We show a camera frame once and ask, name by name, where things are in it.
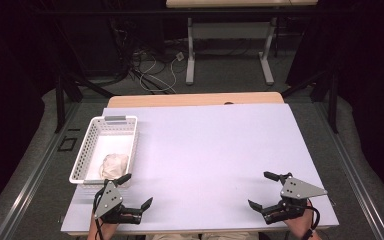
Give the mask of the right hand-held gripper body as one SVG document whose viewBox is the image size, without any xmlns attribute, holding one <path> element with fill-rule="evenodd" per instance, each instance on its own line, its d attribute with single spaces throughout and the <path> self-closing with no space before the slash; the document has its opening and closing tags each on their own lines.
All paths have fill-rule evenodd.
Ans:
<svg viewBox="0 0 384 240">
<path fill-rule="evenodd" d="M 291 173 L 280 176 L 281 200 L 277 205 L 263 210 L 263 218 L 267 224 L 301 217 L 307 207 L 307 201 L 311 197 L 327 194 L 325 189 L 299 180 L 293 177 Z"/>
</svg>

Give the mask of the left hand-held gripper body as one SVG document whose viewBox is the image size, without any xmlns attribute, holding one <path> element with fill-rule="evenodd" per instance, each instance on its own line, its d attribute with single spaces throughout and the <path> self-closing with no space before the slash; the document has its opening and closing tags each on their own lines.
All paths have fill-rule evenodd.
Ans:
<svg viewBox="0 0 384 240">
<path fill-rule="evenodd" d="M 126 208 L 122 202 L 114 181 L 108 181 L 95 196 L 94 218 L 110 224 L 139 224 L 142 220 L 140 209 Z"/>
</svg>

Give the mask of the cream baby bodysuit brown trim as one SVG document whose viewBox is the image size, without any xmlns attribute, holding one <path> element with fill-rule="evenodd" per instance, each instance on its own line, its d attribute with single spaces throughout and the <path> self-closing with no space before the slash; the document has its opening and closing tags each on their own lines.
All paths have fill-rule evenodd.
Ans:
<svg viewBox="0 0 384 240">
<path fill-rule="evenodd" d="M 108 154 L 99 168 L 102 179 L 118 179 L 125 174 L 129 156 L 126 154 Z"/>
</svg>

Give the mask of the white perforated plastic basket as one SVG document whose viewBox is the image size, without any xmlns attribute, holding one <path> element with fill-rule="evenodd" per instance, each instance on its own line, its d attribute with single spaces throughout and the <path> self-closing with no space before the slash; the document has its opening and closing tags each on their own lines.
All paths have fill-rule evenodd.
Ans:
<svg viewBox="0 0 384 240">
<path fill-rule="evenodd" d="M 122 159 L 117 163 L 119 178 L 133 169 L 138 140 L 136 116 L 98 116 L 91 119 L 73 165 L 69 181 L 83 187 L 102 186 L 105 160 L 111 155 Z"/>
</svg>

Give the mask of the person's left hand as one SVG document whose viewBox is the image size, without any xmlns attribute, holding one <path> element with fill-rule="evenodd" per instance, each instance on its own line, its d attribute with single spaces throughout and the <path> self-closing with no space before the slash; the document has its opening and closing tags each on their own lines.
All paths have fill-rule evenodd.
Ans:
<svg viewBox="0 0 384 240">
<path fill-rule="evenodd" d="M 87 240 L 110 240 L 117 228 L 118 224 L 103 223 L 101 219 L 91 216 Z"/>
</svg>

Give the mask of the person's right hand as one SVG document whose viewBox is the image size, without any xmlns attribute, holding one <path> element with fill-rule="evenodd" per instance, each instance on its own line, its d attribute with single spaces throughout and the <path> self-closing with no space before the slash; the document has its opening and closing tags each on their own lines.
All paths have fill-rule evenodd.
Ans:
<svg viewBox="0 0 384 240">
<path fill-rule="evenodd" d="M 302 240 L 305 234 L 310 230 L 313 223 L 313 211 L 311 210 L 312 204 L 307 202 L 307 206 L 308 209 L 304 211 L 304 214 L 301 217 L 284 221 L 292 234 L 300 240 Z"/>
</svg>

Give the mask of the pale lilac table mat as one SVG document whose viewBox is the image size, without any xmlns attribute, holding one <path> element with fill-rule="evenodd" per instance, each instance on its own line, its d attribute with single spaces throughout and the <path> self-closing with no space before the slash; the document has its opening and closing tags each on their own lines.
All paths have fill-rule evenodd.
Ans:
<svg viewBox="0 0 384 240">
<path fill-rule="evenodd" d="M 272 206 L 281 185 L 264 172 L 292 173 L 322 184 L 286 104 L 107 108 L 133 115 L 139 139 L 128 207 L 152 202 L 138 225 L 121 234 L 269 230 L 250 202 Z"/>
</svg>

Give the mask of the black metal stand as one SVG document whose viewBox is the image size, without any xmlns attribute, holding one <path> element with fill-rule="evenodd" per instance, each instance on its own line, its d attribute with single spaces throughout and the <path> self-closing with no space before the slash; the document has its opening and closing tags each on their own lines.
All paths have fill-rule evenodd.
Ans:
<svg viewBox="0 0 384 240">
<path fill-rule="evenodd" d="M 301 83 L 289 87 L 281 93 L 281 96 L 287 98 L 298 90 L 304 89 L 311 84 L 314 85 L 314 88 L 310 93 L 312 102 L 322 102 L 325 97 L 328 97 L 327 122 L 331 130 L 334 133 L 337 133 L 336 116 L 339 79 L 335 71 L 319 71 Z"/>
<path fill-rule="evenodd" d="M 55 80 L 55 97 L 57 107 L 57 126 L 56 133 L 59 133 L 66 122 L 65 112 L 65 97 L 68 97 L 71 101 L 80 103 L 83 99 L 83 94 L 79 89 L 79 85 L 86 86 L 92 91 L 98 93 L 105 98 L 111 98 L 113 93 L 99 87 L 98 85 L 88 81 L 84 77 L 69 72 L 60 74 Z"/>
</svg>

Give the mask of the dark curtain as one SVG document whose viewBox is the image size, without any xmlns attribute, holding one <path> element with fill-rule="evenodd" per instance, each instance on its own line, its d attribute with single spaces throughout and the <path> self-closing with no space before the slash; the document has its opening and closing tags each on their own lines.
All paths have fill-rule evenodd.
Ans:
<svg viewBox="0 0 384 240">
<path fill-rule="evenodd" d="M 384 0 L 318 0 L 286 83 L 296 86 L 337 60 L 338 95 L 352 107 L 363 154 L 384 184 Z"/>
<path fill-rule="evenodd" d="M 0 0 L 0 194 L 21 161 L 52 88 L 39 39 L 20 0 Z"/>
</svg>

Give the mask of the black horizontal bar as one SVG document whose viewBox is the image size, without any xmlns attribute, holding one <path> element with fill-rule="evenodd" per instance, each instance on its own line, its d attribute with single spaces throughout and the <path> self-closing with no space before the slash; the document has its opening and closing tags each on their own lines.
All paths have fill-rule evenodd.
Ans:
<svg viewBox="0 0 384 240">
<path fill-rule="evenodd" d="M 328 15 L 347 15 L 352 14 L 352 9 L 164 9 L 149 11 L 34 11 L 35 15 L 40 16 L 121 16 L 121 17 L 215 17 L 215 16 L 247 16 L 259 14 L 263 16 L 328 16 Z"/>
</svg>

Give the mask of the desk with white legs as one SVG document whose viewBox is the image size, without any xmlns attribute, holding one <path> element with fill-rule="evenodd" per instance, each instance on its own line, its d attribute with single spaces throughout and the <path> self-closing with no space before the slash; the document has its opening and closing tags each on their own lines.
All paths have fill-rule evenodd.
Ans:
<svg viewBox="0 0 384 240">
<path fill-rule="evenodd" d="M 266 8 L 268 10 L 280 10 L 282 7 L 315 6 L 318 0 L 166 0 L 166 7 L 175 10 L 233 10 L 245 8 L 256 10 Z M 274 79 L 268 62 L 268 55 L 276 29 L 278 17 L 269 17 L 267 20 L 258 20 L 252 23 L 198 23 L 196 17 L 187 18 L 188 29 L 188 62 L 186 72 L 186 84 L 194 83 L 195 74 L 195 50 L 194 42 L 197 39 L 264 39 L 263 49 L 259 52 L 259 61 L 267 85 L 273 85 Z"/>
</svg>

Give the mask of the aluminium floor rail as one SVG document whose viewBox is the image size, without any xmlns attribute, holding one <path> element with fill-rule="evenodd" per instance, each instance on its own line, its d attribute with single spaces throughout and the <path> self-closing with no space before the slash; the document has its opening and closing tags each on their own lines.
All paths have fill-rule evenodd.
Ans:
<svg viewBox="0 0 384 240">
<path fill-rule="evenodd" d="M 376 240 L 384 240 L 384 222 L 367 190 L 363 181 L 361 180 L 357 169 L 355 168 L 340 136 L 335 133 L 330 126 L 327 116 L 328 112 L 323 103 L 315 103 L 315 109 L 322 120 L 324 128 L 330 135 L 335 148 L 339 153 L 341 167 L 347 177 L 347 180 L 354 192 L 354 195 L 360 205 L 360 208 L 368 222 L 371 231 Z"/>
<path fill-rule="evenodd" d="M 74 194 L 69 175 L 82 138 L 73 121 L 80 106 L 67 107 L 66 124 L 59 133 L 39 131 L 11 181 L 17 187 L 0 196 L 0 240 L 74 240 L 61 231 Z M 58 152 L 62 139 L 75 137 L 72 151 Z"/>
</svg>

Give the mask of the black floor socket frame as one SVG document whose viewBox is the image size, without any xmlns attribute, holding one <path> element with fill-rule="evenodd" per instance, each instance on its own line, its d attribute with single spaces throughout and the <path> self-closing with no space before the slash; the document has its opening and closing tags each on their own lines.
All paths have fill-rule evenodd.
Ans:
<svg viewBox="0 0 384 240">
<path fill-rule="evenodd" d="M 72 151 L 76 145 L 77 139 L 75 137 L 65 136 L 60 142 L 57 151 L 58 152 L 69 152 Z"/>
</svg>

